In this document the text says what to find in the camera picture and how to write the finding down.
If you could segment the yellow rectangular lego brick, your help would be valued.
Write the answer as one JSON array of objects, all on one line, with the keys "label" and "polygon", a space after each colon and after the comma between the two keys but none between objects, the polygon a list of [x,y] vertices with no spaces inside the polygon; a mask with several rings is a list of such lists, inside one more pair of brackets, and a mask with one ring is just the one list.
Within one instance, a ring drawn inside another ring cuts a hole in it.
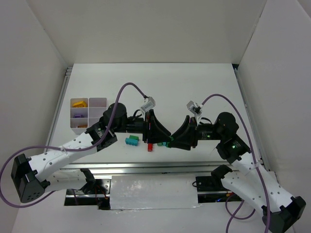
[{"label": "yellow rectangular lego brick", "polygon": [[86,108],[86,107],[87,107],[87,102],[85,102],[84,100],[74,102],[72,104],[72,108]]}]

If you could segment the brown rectangular lego brick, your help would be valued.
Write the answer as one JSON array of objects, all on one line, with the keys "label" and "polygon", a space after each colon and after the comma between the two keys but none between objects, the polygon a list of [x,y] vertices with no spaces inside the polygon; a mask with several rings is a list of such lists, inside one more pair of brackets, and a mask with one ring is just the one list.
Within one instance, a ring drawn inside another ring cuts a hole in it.
[{"label": "brown rectangular lego brick", "polygon": [[88,125],[87,124],[84,124],[84,125],[78,125],[77,128],[87,128]]}]

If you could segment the red rectangular lego brick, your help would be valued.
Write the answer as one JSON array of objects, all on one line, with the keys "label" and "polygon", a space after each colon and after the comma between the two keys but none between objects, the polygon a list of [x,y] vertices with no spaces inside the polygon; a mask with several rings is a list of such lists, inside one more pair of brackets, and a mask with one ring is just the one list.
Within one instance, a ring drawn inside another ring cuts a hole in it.
[{"label": "red rectangular lego brick", "polygon": [[148,143],[147,144],[147,151],[148,152],[153,152],[153,149],[154,149],[154,145],[152,143]]}]

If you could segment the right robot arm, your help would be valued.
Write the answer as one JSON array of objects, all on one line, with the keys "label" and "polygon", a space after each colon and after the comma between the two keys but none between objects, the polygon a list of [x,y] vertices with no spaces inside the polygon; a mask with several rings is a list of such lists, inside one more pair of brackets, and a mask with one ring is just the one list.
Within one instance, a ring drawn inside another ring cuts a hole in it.
[{"label": "right robot arm", "polygon": [[195,118],[187,116],[171,137],[168,147],[190,150],[199,140],[218,140],[218,154],[236,172],[221,165],[211,173],[214,183],[250,204],[271,232],[284,233],[301,218],[306,202],[286,191],[253,158],[251,149],[237,135],[238,128],[235,117],[228,112],[220,113],[214,124],[197,124]]}]

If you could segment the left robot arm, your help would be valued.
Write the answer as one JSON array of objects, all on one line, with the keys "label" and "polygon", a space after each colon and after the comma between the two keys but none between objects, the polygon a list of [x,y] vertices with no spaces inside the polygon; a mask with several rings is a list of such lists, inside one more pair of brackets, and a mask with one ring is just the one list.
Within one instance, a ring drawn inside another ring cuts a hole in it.
[{"label": "left robot arm", "polygon": [[140,133],[144,143],[172,141],[171,133],[156,119],[151,109],[144,117],[127,116],[124,104],[114,103],[98,122],[85,132],[56,150],[26,157],[18,153],[14,158],[11,178],[22,203],[42,196],[52,186],[52,175],[64,166],[95,154],[117,141],[116,133]]}]

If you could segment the purple rounded lego brick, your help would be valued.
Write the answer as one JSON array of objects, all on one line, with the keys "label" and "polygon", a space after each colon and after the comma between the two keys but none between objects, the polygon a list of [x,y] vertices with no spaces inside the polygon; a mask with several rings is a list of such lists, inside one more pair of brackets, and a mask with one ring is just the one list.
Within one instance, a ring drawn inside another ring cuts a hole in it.
[{"label": "purple rounded lego brick", "polygon": [[73,118],[74,118],[74,119],[77,119],[77,118],[86,118],[86,116],[83,115],[83,114],[74,114],[74,115],[73,115]]}]

